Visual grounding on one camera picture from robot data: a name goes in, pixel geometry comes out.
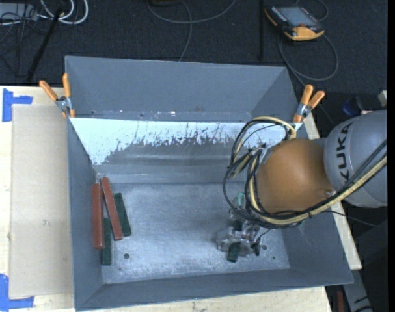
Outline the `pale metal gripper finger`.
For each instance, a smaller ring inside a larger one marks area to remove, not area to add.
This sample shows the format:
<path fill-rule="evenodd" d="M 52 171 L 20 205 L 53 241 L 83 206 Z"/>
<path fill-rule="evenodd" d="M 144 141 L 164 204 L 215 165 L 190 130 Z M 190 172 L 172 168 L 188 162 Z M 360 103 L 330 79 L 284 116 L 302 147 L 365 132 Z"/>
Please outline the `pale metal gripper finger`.
<path fill-rule="evenodd" d="M 231 245 L 237 243 L 234 235 L 234 229 L 229 227 L 217 232 L 216 236 L 217 249 L 222 252 L 229 252 Z"/>
<path fill-rule="evenodd" d="M 252 255 L 254 253 L 252 245 L 253 241 L 250 241 L 248 239 L 241 239 L 239 243 L 239 256 Z"/>

